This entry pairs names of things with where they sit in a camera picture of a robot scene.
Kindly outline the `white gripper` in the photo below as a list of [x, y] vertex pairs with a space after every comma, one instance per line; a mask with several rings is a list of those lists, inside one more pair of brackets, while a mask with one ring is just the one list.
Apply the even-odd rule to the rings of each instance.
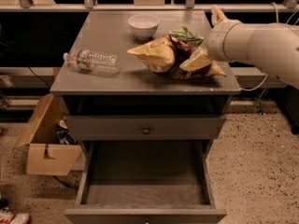
[[228, 20], [217, 5], [211, 7], [211, 21], [214, 27], [206, 38], [207, 50], [197, 48], [190, 58], [179, 66], [183, 71], [203, 77], [225, 76], [214, 60], [236, 62], [242, 59], [243, 42], [239, 31], [242, 22]]

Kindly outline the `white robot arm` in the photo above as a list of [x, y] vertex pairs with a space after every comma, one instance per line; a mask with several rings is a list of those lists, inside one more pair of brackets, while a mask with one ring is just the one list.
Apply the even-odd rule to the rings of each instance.
[[216, 5], [206, 47], [180, 65], [187, 72], [215, 61], [252, 64], [270, 77], [299, 89], [299, 26], [287, 23], [243, 23], [231, 20]]

